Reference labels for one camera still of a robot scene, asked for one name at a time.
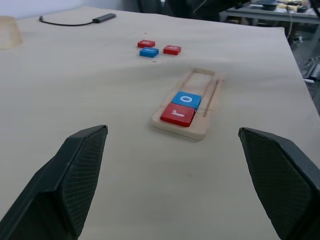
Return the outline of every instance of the table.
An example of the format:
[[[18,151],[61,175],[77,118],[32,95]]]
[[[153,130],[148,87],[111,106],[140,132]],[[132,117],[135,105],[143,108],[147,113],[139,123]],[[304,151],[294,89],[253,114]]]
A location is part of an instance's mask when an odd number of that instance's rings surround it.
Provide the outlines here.
[[[290,22],[292,19],[293,23],[302,23],[302,24],[317,24],[318,27],[313,34],[311,43],[310,43],[310,51],[307,55],[307,59],[312,55],[314,50],[316,49],[319,39],[320,39],[320,18],[315,14],[313,9],[308,9],[305,13],[297,13],[292,12],[291,17],[289,13],[283,8],[276,8],[275,11],[262,10],[262,7],[259,5],[249,5],[243,8],[231,8],[226,12],[227,16],[233,17],[242,17],[242,18],[250,18],[254,19],[253,25],[256,26],[258,24],[258,19],[262,20],[272,20],[272,21],[283,21]]]
[[[0,217],[69,135],[109,128],[80,240],[279,239],[253,187],[240,127],[294,141],[320,166],[320,120],[283,28],[83,7],[18,25],[23,44],[0,53]],[[182,46],[139,57],[138,41]],[[150,119],[190,68],[225,73],[202,141]]]

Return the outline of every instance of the red block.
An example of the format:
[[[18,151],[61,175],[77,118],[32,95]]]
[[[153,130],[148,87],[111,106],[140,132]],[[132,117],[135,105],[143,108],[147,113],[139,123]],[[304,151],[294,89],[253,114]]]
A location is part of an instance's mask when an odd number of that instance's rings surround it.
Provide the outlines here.
[[[193,107],[182,106],[174,103],[169,103],[162,113],[160,119],[164,122],[189,127],[195,115]]]
[[[153,48],[156,45],[155,41],[142,40],[138,42],[138,48]]]
[[[181,52],[181,49],[182,47],[180,46],[168,45],[163,49],[163,53],[170,55],[178,55]]]

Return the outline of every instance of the wall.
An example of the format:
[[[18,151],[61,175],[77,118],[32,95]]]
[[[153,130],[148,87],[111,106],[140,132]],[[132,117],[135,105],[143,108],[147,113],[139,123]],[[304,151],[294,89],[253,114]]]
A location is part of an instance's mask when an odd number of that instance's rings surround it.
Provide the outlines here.
[[[137,11],[135,0],[0,0],[0,16],[24,18],[74,9],[81,5]]]

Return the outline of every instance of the blue block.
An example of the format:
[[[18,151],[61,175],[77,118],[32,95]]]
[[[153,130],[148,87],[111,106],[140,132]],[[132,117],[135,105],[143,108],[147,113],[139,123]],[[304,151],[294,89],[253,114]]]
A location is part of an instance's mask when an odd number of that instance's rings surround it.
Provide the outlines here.
[[[197,110],[201,102],[201,96],[179,91],[171,102]]]
[[[159,54],[159,49],[153,47],[145,47],[141,49],[140,56],[154,58]]]

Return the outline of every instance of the beige table surface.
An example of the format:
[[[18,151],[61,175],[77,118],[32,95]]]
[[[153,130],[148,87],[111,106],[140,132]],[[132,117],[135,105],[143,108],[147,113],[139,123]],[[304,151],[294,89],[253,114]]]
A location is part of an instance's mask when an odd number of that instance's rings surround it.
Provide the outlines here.
[[[282,28],[83,7],[18,21],[0,51],[0,217],[69,135],[107,124],[99,183],[80,240],[277,240],[256,195],[240,127],[293,140],[320,166],[320,121]],[[181,55],[138,56],[142,39]],[[190,68],[223,72],[202,141],[149,121]]]

